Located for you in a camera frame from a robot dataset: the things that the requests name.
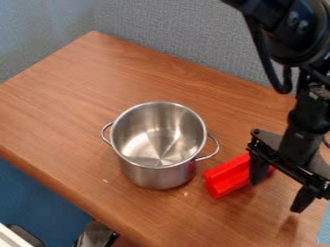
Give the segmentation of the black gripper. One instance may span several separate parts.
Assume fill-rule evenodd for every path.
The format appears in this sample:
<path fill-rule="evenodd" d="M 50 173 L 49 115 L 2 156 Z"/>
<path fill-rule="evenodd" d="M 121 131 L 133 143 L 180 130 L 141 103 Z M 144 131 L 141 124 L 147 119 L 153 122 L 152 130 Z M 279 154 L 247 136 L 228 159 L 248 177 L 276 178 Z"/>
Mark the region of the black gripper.
<path fill-rule="evenodd" d="M 271 166 L 295 179 L 302 188 L 290 210 L 296 213 L 303 212 L 314 199 L 330 199 L 330 165 L 318 152 L 328 131 L 330 124 L 310 127 L 291 123 L 283 135 L 259 128 L 250 132 L 250 182 L 258 184 Z"/>

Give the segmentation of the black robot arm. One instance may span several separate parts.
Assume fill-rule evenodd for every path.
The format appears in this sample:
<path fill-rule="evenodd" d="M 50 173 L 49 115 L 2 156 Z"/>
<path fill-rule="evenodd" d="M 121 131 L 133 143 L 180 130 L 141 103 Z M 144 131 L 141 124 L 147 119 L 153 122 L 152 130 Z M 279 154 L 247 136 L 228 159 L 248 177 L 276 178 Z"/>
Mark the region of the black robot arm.
<path fill-rule="evenodd" d="M 251 183 L 276 167 L 302 184 L 290 207 L 300 213 L 314 200 L 330 200 L 330 164 L 319 153 L 330 133 L 330 3 L 220 1 L 243 16 L 275 91 L 296 98 L 284 133 L 252 129 L 247 149 Z"/>

